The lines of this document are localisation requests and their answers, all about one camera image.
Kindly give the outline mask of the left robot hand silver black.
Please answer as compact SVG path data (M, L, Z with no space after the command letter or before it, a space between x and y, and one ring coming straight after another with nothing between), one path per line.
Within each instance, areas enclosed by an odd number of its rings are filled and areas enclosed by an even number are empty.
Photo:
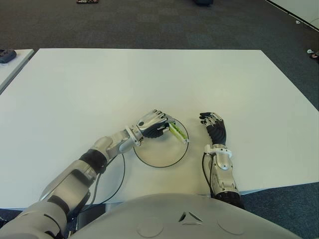
M169 127L170 123L175 123L175 119L159 110L152 110L144 115L137 122L137 128L143 137L158 138L163 135L163 131Z

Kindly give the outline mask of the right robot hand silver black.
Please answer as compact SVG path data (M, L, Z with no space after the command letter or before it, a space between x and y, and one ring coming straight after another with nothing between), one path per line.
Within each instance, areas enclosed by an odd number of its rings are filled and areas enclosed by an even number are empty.
M206 127L212 144L225 145L227 139L224 120L214 112L200 113L200 122Z

